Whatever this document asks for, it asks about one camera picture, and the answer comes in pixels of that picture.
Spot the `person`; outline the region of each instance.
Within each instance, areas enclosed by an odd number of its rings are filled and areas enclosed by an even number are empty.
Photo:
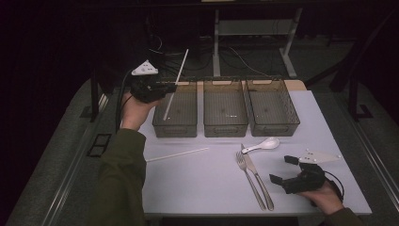
[[[150,110],[160,101],[139,102],[123,95],[123,120],[110,150],[102,156],[99,179],[88,211],[88,225],[146,225],[142,187],[146,176],[146,138],[138,132]],[[326,215],[328,226],[360,226],[362,221],[343,204],[328,182],[316,191],[301,192]]]

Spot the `human hand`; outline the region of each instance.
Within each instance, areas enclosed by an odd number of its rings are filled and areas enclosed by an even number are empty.
[[[328,181],[325,181],[323,186],[317,190],[304,191],[297,194],[313,201],[326,215],[331,215],[341,209],[344,209],[343,203]]]
[[[138,130],[140,126],[146,121],[150,110],[159,105],[161,101],[154,101],[149,104],[138,101],[130,93],[125,93],[122,98],[125,103],[122,109],[123,118],[120,128]]]

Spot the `white stick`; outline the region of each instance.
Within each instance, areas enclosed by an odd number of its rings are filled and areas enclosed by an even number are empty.
[[[161,159],[170,158],[170,157],[175,157],[175,156],[179,156],[179,155],[183,155],[183,154],[187,154],[187,153],[195,153],[195,152],[199,152],[199,151],[204,151],[204,150],[207,150],[207,149],[209,149],[209,148],[197,149],[197,150],[189,151],[189,152],[185,152],[185,153],[171,154],[171,155],[167,155],[167,156],[163,156],[163,157],[157,157],[157,158],[148,159],[146,161],[147,162],[152,162],[152,161],[161,160]]]
[[[176,79],[175,85],[177,85],[178,82],[179,82],[180,74],[182,74],[182,70],[183,70],[183,66],[184,66],[184,63],[185,63],[185,59],[187,58],[187,54],[188,54],[188,49],[185,51],[185,55],[184,55],[184,59],[183,59],[183,62],[182,62],[182,66],[180,67],[179,74],[177,75],[177,79]],[[172,104],[173,97],[174,97],[174,92],[170,96],[170,99],[169,99],[169,102],[168,102],[168,106],[167,106],[167,110],[165,111],[165,114],[164,114],[164,121],[167,119],[168,112],[169,112],[169,109],[170,109],[170,104]]]

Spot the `forearm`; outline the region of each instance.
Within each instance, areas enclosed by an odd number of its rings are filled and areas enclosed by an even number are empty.
[[[326,216],[327,226],[363,226],[364,223],[351,209],[344,208],[331,215]]]
[[[102,156],[88,225],[143,225],[142,187],[146,173],[145,137],[120,129]]]

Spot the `sleeve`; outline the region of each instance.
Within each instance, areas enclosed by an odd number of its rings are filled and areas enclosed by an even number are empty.
[[[120,129],[102,156],[99,180],[88,212],[88,225],[145,225],[142,187],[146,176],[146,138]]]
[[[326,216],[327,226],[363,226],[364,223],[356,216],[351,209],[344,208],[332,215]]]

